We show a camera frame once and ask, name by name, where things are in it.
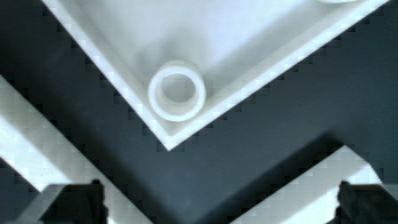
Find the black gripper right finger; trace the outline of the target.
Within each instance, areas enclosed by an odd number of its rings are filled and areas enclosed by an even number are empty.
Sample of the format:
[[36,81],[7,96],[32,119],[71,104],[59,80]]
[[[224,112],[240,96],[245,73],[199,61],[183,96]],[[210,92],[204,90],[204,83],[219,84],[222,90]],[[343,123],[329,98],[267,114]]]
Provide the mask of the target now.
[[398,224],[398,184],[341,182],[331,224]]

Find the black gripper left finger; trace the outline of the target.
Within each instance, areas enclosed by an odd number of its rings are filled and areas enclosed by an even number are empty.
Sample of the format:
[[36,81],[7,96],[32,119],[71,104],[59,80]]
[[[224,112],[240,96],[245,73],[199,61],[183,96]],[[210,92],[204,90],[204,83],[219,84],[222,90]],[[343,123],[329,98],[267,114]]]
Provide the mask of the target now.
[[105,186],[98,179],[87,184],[52,184],[18,216],[18,224],[109,224]]

